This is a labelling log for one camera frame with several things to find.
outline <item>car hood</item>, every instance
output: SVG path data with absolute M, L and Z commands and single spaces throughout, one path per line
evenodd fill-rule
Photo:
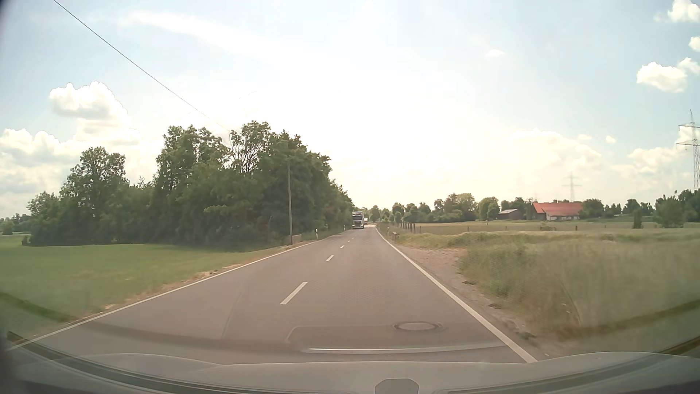
M 698 359 L 638 352 L 588 353 L 530 364 L 358 361 L 218 365 L 134 353 L 92 355 L 81 360 L 122 374 L 157 376 L 169 382 L 285 393 L 374 393 L 378 385 L 390 387 L 394 383 L 409 388 L 414 384 L 420 393 L 483 388 L 519 393 L 525 386 L 528 391 L 540 387 L 534 391 L 537 393 L 553 389 L 625 393 L 693 381 L 700 371 Z M 20 365 L 20 377 L 34 381 L 50 379 L 49 369 L 56 368 L 56 364 L 57 361 L 25 363 Z

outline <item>manhole cover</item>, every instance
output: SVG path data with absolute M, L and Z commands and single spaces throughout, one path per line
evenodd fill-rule
M 397 330 L 406 331 L 427 331 L 434 330 L 438 327 L 438 325 L 429 322 L 404 322 L 394 325 L 394 328 L 396 328 Z

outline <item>truck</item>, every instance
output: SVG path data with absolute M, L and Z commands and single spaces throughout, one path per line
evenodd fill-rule
M 365 228 L 365 214 L 362 211 L 352 212 L 352 228 L 353 230 Z

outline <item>windshield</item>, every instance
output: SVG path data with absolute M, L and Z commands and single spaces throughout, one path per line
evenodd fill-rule
M 348 363 L 432 393 L 697 356 L 697 0 L 10 0 L 0 24 L 21 379 L 357 392 Z

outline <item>farm building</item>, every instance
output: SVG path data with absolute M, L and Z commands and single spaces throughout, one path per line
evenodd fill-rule
M 517 208 L 512 210 L 502 210 L 496 216 L 499 220 L 523 220 L 523 212 Z
M 532 203 L 535 220 L 577 220 L 581 203 Z

